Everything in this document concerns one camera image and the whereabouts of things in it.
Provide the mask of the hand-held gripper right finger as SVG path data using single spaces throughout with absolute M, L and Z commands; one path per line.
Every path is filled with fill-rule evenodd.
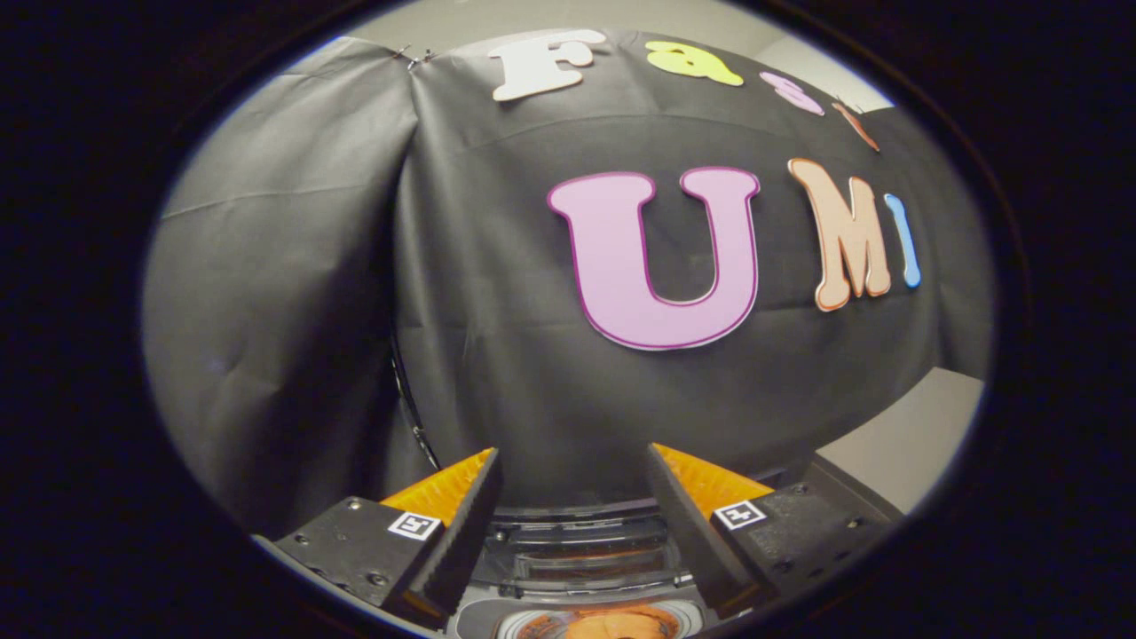
M 719 619 L 811 594 L 893 526 L 888 513 L 827 478 L 770 488 L 658 442 L 648 445 L 645 468 L 684 567 Z

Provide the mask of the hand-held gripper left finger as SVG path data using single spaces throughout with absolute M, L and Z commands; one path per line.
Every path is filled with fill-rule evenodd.
M 253 542 L 289 574 L 396 628 L 443 628 L 470 582 L 503 486 L 496 448 L 381 501 L 349 496 L 276 540 Z

